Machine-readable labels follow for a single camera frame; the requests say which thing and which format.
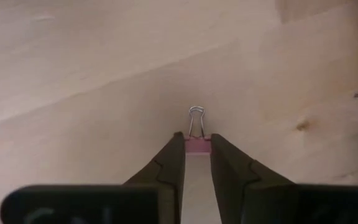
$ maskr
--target wooden surface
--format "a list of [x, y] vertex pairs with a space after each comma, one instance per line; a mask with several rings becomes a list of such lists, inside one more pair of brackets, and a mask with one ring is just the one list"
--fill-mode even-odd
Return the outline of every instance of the wooden surface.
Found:
[[[191, 105], [295, 182], [358, 184], [355, 94], [358, 0], [0, 0], [0, 202], [122, 183]], [[219, 223], [208, 166], [188, 159], [183, 223]]]

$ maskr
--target metal clip handle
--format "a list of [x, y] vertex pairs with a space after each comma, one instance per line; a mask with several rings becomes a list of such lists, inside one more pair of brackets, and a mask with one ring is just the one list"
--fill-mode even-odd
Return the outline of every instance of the metal clip handle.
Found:
[[193, 122], [194, 122], [194, 116], [193, 113], [194, 112], [200, 112], [201, 113], [201, 117], [200, 117], [200, 121], [201, 121], [201, 135], [204, 138], [205, 134], [204, 134], [204, 114], [205, 114], [205, 109], [202, 106], [192, 106], [189, 109], [189, 115], [191, 117], [191, 121], [190, 121], [190, 129], [189, 129], [189, 136], [191, 137], [191, 131], [193, 130]]

